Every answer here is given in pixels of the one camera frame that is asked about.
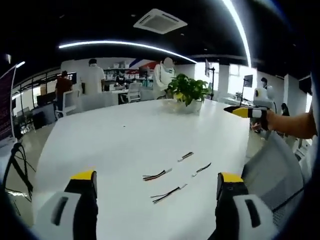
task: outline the floor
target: floor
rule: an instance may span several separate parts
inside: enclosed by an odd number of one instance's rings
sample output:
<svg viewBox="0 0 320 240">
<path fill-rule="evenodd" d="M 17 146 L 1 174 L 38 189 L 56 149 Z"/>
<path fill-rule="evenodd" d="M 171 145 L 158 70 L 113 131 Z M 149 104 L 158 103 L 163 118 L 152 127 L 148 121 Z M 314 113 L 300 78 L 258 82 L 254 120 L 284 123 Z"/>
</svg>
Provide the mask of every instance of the floor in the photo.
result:
<svg viewBox="0 0 320 240">
<path fill-rule="evenodd" d="M 42 149 L 54 125 L 55 124 L 51 124 L 38 130 L 29 131 L 22 137 L 22 144 L 25 149 L 26 160 L 35 170 L 37 169 Z M 257 151 L 263 146 L 263 144 L 264 140 L 259 135 L 250 130 L 247 144 L 246 160 L 248 161 L 252 156 L 254 156 Z M 18 158 L 17 161 L 20 161 L 19 164 L 22 167 L 23 160 L 20 160 Z M 27 172 L 28 178 L 31 184 L 33 184 L 35 172 L 30 166 L 27 166 Z M 25 222 L 28 227 L 31 227 L 34 224 L 31 202 L 29 202 L 29 200 L 31 200 L 31 196 L 28 194 L 27 187 L 22 182 L 13 167 L 11 167 L 9 170 L 5 187 L 7 188 L 6 191 L 9 193 L 12 205 L 16 209 L 17 214 L 20 215 L 23 222 Z"/>
</svg>

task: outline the ceiling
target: ceiling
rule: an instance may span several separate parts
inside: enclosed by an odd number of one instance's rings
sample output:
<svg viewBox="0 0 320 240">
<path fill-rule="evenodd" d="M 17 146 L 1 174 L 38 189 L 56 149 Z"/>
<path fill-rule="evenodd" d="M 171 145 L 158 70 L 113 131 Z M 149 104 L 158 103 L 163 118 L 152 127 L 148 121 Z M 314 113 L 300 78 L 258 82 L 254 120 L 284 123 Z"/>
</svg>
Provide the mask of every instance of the ceiling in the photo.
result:
<svg viewBox="0 0 320 240">
<path fill-rule="evenodd" d="M 308 51 L 297 31 L 303 28 L 301 7 L 277 1 L 232 0 L 244 27 L 252 65 L 258 70 L 302 78 L 309 74 Z M 210 55 L 213 60 L 247 64 L 237 26 L 223 0 L 110 1 L 56 0 L 41 3 L 8 2 L 1 13 L 0 54 L 10 54 L 12 63 L 25 61 L 18 69 L 16 83 L 70 59 L 132 57 L 159 60 L 164 53 L 119 45 L 92 45 L 59 49 L 63 43 L 89 40 L 119 40 L 151 45 L 183 56 Z M 167 34 L 133 28 L 151 9 L 160 9 L 188 25 Z M 284 14 L 275 14 L 283 9 Z M 238 58 L 219 57 L 237 56 Z M 180 63 L 185 60 L 176 58 Z M 0 74 L 9 68 L 0 60 Z"/>
</svg>

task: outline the white humanoid robot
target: white humanoid robot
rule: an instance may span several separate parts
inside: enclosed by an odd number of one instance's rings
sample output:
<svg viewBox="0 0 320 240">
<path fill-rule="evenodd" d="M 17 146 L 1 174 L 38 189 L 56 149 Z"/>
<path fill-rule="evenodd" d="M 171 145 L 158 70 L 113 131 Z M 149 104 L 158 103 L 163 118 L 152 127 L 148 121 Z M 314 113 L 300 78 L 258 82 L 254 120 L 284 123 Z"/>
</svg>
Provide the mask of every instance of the white humanoid robot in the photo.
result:
<svg viewBox="0 0 320 240">
<path fill-rule="evenodd" d="M 276 113 L 274 88 L 272 86 L 257 87 L 254 90 L 253 104 L 257 107 L 268 108 Z"/>
<path fill-rule="evenodd" d="M 154 99 L 166 97 L 167 93 L 165 90 L 175 76 L 174 63 L 171 58 L 167 57 L 163 62 L 155 66 L 153 75 Z"/>
</svg>

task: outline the person in red shirt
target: person in red shirt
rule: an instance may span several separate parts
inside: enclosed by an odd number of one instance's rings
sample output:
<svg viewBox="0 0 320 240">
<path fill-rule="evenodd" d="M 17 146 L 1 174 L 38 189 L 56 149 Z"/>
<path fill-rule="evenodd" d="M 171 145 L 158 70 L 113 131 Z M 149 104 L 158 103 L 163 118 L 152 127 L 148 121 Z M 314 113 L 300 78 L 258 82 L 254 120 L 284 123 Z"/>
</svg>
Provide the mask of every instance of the person in red shirt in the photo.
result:
<svg viewBox="0 0 320 240">
<path fill-rule="evenodd" d="M 62 111 L 64 93 L 72 90 L 72 82 L 68 79 L 67 71 L 63 71 L 58 77 L 55 85 L 56 106 L 59 111 Z"/>
</svg>

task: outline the desk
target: desk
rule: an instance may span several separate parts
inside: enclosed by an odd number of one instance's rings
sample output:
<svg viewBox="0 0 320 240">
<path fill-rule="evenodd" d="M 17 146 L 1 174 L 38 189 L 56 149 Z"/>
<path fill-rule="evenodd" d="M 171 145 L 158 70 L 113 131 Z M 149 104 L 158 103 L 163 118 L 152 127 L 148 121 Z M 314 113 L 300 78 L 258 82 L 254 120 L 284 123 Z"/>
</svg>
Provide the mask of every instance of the desk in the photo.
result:
<svg viewBox="0 0 320 240">
<path fill-rule="evenodd" d="M 166 112 L 162 101 L 110 106 L 59 119 L 38 162 L 32 208 L 72 175 L 97 171 L 98 240 L 206 240 L 215 230 L 217 175 L 241 174 L 249 119 L 205 100 L 200 114 Z M 194 152 L 177 162 L 188 152 Z M 211 166 L 191 177 L 196 170 Z M 172 171 L 144 182 L 142 175 Z M 150 196 L 180 191 L 153 204 Z"/>
<path fill-rule="evenodd" d="M 231 97 L 221 97 L 220 100 L 222 100 L 222 102 L 224 102 L 225 104 L 230 104 L 231 106 L 239 106 L 240 105 L 240 101 Z M 241 103 L 242 106 L 253 106 L 250 105 L 246 100 L 242 100 Z"/>
<path fill-rule="evenodd" d="M 129 89 L 122 89 L 122 90 L 113 90 L 110 91 L 113 94 L 127 94 L 129 92 Z"/>
<path fill-rule="evenodd" d="M 50 102 L 44 106 L 37 106 L 36 108 L 31 110 L 32 114 L 36 115 L 40 112 L 43 112 L 45 117 L 45 125 L 50 125 L 56 121 L 54 104 L 54 102 Z"/>
</svg>

